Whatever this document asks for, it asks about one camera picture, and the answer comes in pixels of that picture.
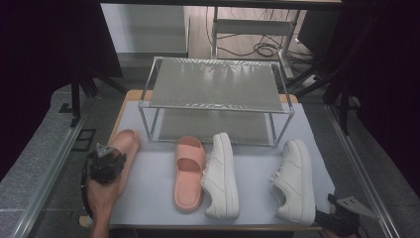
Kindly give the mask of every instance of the sneaker sole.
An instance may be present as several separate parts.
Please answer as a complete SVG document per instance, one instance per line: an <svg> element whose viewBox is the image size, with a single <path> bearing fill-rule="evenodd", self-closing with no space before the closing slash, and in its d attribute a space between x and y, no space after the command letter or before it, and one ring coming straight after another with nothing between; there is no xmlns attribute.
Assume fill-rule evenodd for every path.
<svg viewBox="0 0 420 238"><path fill-rule="evenodd" d="M315 220L315 195L312 183L312 164L306 145L299 140L293 141L298 148L302 165L302 216L299 224L312 225Z"/></svg>
<svg viewBox="0 0 420 238"><path fill-rule="evenodd" d="M223 160L225 166L225 201L226 219L237 219L239 217L239 197L235 181L235 168L231 141L226 133L217 135L222 142Z"/></svg>

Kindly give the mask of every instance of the pink slide sandal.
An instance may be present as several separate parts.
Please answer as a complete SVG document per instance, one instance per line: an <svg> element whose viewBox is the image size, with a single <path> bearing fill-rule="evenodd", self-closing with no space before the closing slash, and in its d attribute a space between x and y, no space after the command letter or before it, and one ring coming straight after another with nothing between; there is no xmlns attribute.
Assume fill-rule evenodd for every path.
<svg viewBox="0 0 420 238"><path fill-rule="evenodd" d="M124 163L124 168L121 171L121 180L118 188L118 193L121 194L124 187L126 186L127 177L129 175L134 157L136 156L136 153L140 147L139 134L134 130L121 131L115 136L115 138L108 146L117 149L117 153L120 152L123 155L126 154L126 162Z"/></svg>
<svg viewBox="0 0 420 238"><path fill-rule="evenodd" d="M190 136L180 138L175 159L175 205L181 211L191 212L197 209L203 197L201 177L206 167L206 157L201 142Z"/></svg>

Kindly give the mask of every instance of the desk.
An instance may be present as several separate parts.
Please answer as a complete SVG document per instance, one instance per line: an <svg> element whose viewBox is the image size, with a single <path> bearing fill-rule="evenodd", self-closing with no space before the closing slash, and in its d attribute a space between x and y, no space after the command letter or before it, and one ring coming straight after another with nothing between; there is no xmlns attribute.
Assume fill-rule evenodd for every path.
<svg viewBox="0 0 420 238"><path fill-rule="evenodd" d="M149 142L137 107L140 90L130 91L123 103L111 138L118 131L132 128L140 131L141 149L133 162L124 192L119 197L111 217L111 227L201 229L201 230L318 230L301 227L276 218L276 201L270 193L270 176L280 165L282 145L291 138L302 139L310 152L315 187L315 203L328 212L327 194L334 193L334 185L326 171L315 144L303 109L292 97L296 114L278 148L233 146L235 174L240 198L241 215L238 220L215 220L204 215L210 197L204 195L199 208L191 214L176 210L173 205L175 143ZM207 157L212 145L204 144Z"/></svg>

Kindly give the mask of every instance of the white sneaker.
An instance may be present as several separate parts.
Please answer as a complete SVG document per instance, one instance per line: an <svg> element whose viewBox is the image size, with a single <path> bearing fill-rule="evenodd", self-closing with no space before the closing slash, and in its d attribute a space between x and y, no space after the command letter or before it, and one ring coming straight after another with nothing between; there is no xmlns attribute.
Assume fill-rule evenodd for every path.
<svg viewBox="0 0 420 238"><path fill-rule="evenodd" d="M212 199L205 214L216 219L235 220L239 217L239 200L232 146L228 134L215 135L213 145L211 158L201 179L204 192Z"/></svg>
<svg viewBox="0 0 420 238"><path fill-rule="evenodd" d="M312 225L315 220L312 165L302 141L285 143L283 163L273 176L271 189L279 204L277 217L299 225Z"/></svg>

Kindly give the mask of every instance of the clear acrylic shelf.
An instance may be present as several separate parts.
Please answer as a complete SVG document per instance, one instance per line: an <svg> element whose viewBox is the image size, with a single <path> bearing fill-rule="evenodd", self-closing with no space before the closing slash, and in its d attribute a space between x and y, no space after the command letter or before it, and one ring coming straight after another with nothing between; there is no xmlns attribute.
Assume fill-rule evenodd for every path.
<svg viewBox="0 0 420 238"><path fill-rule="evenodd" d="M287 92L279 100L283 79L277 62L155 58L139 102L149 140L226 132L233 144L276 147L294 114Z"/></svg>

